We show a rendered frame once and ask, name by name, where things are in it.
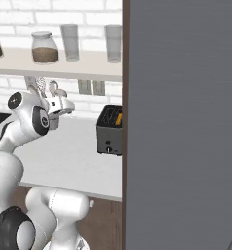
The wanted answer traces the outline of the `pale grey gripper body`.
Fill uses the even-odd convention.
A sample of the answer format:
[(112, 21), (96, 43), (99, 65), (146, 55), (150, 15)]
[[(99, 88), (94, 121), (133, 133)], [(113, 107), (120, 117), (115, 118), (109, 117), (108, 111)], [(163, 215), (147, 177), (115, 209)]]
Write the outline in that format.
[(55, 110), (56, 114), (63, 115), (71, 113), (74, 110), (75, 104), (73, 101), (69, 100), (67, 97), (57, 97)]

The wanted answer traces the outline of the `dark grey toaster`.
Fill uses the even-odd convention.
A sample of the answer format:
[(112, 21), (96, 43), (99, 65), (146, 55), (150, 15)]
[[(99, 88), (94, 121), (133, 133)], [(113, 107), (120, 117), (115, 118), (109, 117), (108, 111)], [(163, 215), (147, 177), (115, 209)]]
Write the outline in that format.
[(122, 155), (122, 126), (116, 126), (115, 122), (122, 108), (119, 105), (106, 105), (96, 123), (97, 152), (100, 154)]

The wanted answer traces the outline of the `clear drinking glass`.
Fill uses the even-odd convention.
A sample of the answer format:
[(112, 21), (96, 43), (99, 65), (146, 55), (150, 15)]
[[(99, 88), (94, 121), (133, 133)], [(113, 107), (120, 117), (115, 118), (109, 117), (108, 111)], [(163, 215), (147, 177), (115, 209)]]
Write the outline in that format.
[(110, 63), (121, 61), (122, 26), (107, 25), (105, 28), (107, 59)]
[(64, 24), (60, 27), (66, 59), (71, 62), (78, 61), (79, 36), (77, 24)]

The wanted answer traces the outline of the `brown base cupboard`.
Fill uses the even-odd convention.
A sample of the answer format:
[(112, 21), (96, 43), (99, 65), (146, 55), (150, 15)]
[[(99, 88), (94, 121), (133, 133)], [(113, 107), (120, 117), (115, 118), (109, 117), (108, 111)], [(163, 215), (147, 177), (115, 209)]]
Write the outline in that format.
[(53, 187), (17, 187), (13, 203), (36, 227), (32, 250), (122, 250), (122, 203)]

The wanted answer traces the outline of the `tall grey fridge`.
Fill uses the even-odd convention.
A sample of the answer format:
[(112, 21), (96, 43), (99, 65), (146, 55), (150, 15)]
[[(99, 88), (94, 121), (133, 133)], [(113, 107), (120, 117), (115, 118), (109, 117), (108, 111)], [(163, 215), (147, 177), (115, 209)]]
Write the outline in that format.
[(232, 0), (124, 0), (126, 250), (232, 240)]

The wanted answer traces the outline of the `grey wall socket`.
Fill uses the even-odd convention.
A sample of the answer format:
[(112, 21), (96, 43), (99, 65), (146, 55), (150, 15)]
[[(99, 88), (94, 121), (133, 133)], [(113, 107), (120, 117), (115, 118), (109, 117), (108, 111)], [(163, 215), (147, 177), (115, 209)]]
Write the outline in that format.
[(93, 94), (97, 96), (105, 95), (105, 82), (104, 81), (93, 81)]
[(78, 88), (80, 94), (90, 95), (92, 93), (90, 80), (79, 80)]

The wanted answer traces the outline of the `white wall shelf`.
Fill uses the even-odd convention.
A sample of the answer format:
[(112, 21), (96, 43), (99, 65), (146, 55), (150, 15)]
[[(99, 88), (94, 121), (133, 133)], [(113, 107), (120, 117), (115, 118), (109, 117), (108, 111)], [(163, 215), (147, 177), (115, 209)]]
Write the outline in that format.
[(122, 64), (108, 62), (105, 52), (82, 51), (80, 60), (76, 62), (69, 62), (64, 51), (59, 51), (58, 55), (57, 62), (40, 64), (33, 61), (30, 49), (5, 48), (4, 56), (0, 58), (0, 74), (113, 82), (122, 80)]

